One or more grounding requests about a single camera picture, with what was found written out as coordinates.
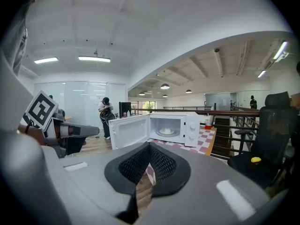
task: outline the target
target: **open microwave door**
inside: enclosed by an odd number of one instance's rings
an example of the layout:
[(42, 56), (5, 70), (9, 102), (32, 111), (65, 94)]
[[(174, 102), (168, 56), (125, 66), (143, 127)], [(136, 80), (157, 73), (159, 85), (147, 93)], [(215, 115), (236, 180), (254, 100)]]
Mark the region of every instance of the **open microwave door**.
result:
[(110, 120), (109, 131), (113, 150), (146, 142), (149, 139), (149, 116)]

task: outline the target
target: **checkered tablecloth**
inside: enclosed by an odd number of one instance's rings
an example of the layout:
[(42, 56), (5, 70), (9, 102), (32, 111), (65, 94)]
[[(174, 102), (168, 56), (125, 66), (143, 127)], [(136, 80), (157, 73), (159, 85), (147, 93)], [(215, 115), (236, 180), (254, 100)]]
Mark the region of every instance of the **checkered tablecloth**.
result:
[[(162, 141), (162, 140), (157, 140), (157, 139), (149, 139), (148, 142), (169, 145), (169, 146), (172, 146), (175, 148), (188, 150), (190, 152), (205, 154), (208, 147), (210, 146), (210, 143), (213, 139), (214, 134), (215, 134), (215, 131), (206, 130), (206, 129), (204, 129), (204, 127), (200, 127), (199, 137), (198, 137), (198, 145), (193, 148), (185, 147), (183, 143), (167, 142), (167, 141)], [(155, 185), (156, 184), (155, 172), (150, 164), (148, 165), (146, 173), (147, 173), (152, 185)]]

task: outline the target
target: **window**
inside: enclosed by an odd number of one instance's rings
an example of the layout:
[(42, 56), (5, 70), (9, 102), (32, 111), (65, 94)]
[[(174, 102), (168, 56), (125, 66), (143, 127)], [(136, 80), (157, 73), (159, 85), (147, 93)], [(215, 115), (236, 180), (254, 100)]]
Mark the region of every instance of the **window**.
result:
[[(156, 102), (155, 101), (131, 101), (131, 109), (134, 113), (134, 109), (156, 109)], [(136, 111), (136, 114), (148, 114), (149, 111)]]

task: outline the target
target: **black mesh pad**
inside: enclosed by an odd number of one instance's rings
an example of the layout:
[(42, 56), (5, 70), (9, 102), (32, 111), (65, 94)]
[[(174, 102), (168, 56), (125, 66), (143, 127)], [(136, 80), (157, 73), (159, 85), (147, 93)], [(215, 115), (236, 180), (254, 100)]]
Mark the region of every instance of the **black mesh pad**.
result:
[(135, 187), (151, 164), (156, 174), (152, 197), (178, 192), (189, 180), (191, 167), (182, 157), (145, 142), (140, 147), (110, 161), (105, 167), (105, 177), (119, 193), (135, 194)]

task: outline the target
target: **microwave control knob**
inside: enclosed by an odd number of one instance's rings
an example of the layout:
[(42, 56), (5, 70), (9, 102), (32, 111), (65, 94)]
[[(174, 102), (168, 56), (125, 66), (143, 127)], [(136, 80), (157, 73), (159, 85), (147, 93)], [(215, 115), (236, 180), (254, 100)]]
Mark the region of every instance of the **microwave control knob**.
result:
[(196, 128), (196, 126), (195, 126), (195, 124), (193, 122), (189, 126), (191, 127), (191, 129), (195, 129)]

